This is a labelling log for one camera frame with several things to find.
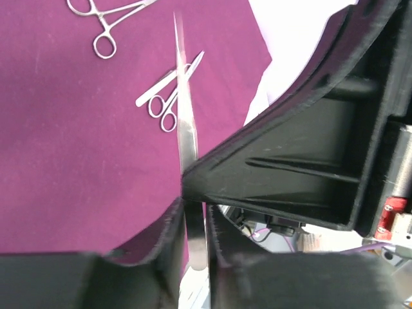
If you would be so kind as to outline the purple cloth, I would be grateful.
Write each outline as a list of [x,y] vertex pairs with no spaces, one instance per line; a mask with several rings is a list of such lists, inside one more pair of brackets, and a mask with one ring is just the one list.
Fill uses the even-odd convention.
[[175,65],[183,21],[198,145],[241,128],[271,57],[248,1],[157,1],[112,10],[118,50],[100,59],[86,1],[1,2],[1,252],[107,252],[180,193],[175,131],[136,99]]

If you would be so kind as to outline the straight silver tweezers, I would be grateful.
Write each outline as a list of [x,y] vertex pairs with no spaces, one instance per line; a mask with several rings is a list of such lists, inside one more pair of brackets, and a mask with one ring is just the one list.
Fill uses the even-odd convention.
[[[183,24],[177,12],[174,13],[174,34],[177,74],[176,128],[180,170],[184,173],[198,159],[198,141],[189,87],[189,70],[186,68]],[[208,264],[203,205],[185,197],[182,197],[182,201],[189,249],[188,264],[193,270],[201,271]]]

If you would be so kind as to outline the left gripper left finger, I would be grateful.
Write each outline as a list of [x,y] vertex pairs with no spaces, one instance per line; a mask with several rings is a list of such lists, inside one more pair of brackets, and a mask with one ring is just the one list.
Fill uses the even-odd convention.
[[177,308],[183,201],[106,255],[1,255],[1,308]]

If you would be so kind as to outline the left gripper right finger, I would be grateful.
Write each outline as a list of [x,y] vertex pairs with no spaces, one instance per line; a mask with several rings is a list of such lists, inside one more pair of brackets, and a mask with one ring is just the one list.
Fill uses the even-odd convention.
[[383,261],[367,254],[271,253],[210,206],[211,308],[403,308]]

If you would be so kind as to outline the curved silver tweezers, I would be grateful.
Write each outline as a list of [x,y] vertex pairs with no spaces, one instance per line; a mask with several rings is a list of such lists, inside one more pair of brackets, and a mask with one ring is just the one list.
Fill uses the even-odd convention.
[[176,70],[171,70],[164,77],[162,77],[155,85],[151,86],[145,93],[140,95],[136,100],[136,106],[142,107],[145,103],[149,102],[155,95],[157,95],[162,89],[164,89],[172,80],[176,78]]

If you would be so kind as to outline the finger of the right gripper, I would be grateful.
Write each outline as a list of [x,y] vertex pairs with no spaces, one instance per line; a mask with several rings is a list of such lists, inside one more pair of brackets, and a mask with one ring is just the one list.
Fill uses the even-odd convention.
[[411,2],[359,1],[283,95],[184,174],[182,195],[369,237],[409,127]]

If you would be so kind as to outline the silver hemostat forceps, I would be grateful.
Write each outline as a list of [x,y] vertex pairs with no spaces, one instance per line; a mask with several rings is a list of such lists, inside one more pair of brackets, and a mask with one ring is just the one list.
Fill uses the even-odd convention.
[[[114,37],[111,34],[111,30],[126,20],[127,18],[131,17],[132,15],[135,15],[136,13],[142,11],[143,9],[147,8],[148,6],[151,6],[154,4],[156,0],[148,0],[148,1],[136,1],[134,3],[130,3],[124,6],[119,6],[117,8],[112,8],[109,10],[100,10],[97,8],[96,3],[92,0],[89,0],[89,10],[87,12],[83,12],[80,10],[77,10],[75,6],[73,5],[73,2],[70,0],[66,1],[66,4],[68,5],[68,8],[77,16],[81,17],[89,17],[89,16],[95,16],[100,25],[102,26],[102,32],[98,34],[94,40],[93,40],[93,50],[96,54],[97,57],[107,60],[112,58],[116,52],[117,52],[117,43]],[[113,21],[112,23],[109,23],[106,19],[107,15],[111,14],[116,14],[119,12],[125,12],[125,14],[121,15],[118,19]],[[112,52],[109,55],[104,55],[98,50],[98,41],[100,39],[107,39],[112,47]]]

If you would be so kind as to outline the silver surgical scissors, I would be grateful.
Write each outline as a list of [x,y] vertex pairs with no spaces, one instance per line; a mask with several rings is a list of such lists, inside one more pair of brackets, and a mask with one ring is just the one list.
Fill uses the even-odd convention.
[[[205,51],[202,50],[194,60],[185,65],[185,75],[188,79],[191,78],[192,74],[196,71],[197,67],[199,66]],[[152,118],[159,118],[160,119],[160,128],[163,132],[170,133],[172,132],[177,125],[177,116],[176,113],[173,111],[173,106],[177,100],[178,90],[175,88],[170,96],[165,100],[161,95],[154,94],[153,96],[149,97],[149,101],[147,104],[148,113]],[[161,103],[161,110],[158,113],[153,111],[153,102],[158,100]],[[166,118],[171,117],[173,124],[170,128],[166,128]]]

